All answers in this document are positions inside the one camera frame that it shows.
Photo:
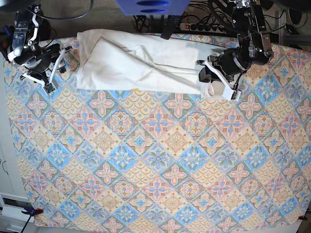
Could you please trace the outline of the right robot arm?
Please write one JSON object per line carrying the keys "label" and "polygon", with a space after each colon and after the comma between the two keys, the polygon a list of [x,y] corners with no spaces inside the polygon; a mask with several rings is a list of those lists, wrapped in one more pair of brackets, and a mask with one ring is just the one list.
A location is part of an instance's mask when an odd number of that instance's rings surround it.
{"label": "right robot arm", "polygon": [[59,44],[40,46],[40,37],[43,32],[40,26],[51,30],[47,20],[43,19],[43,12],[39,4],[32,6],[33,12],[20,10],[15,15],[15,31],[12,44],[9,46],[7,58],[27,70],[22,73],[21,79],[29,79],[41,85],[46,95],[58,88],[54,80],[56,72],[65,73],[66,63],[64,55],[72,49],[71,46],[61,48]]}

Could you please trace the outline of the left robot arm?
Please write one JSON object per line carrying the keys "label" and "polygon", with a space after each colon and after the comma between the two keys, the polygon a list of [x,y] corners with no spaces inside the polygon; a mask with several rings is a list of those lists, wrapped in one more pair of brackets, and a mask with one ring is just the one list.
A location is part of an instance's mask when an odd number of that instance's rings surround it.
{"label": "left robot arm", "polygon": [[227,24],[216,13],[213,2],[208,1],[212,15],[226,29],[236,33],[239,45],[196,61],[197,65],[203,66],[199,82],[203,84],[201,97],[205,99],[238,101],[242,94],[239,89],[241,77],[252,65],[263,66],[274,55],[261,5],[255,0],[236,0],[234,3],[232,23]]}

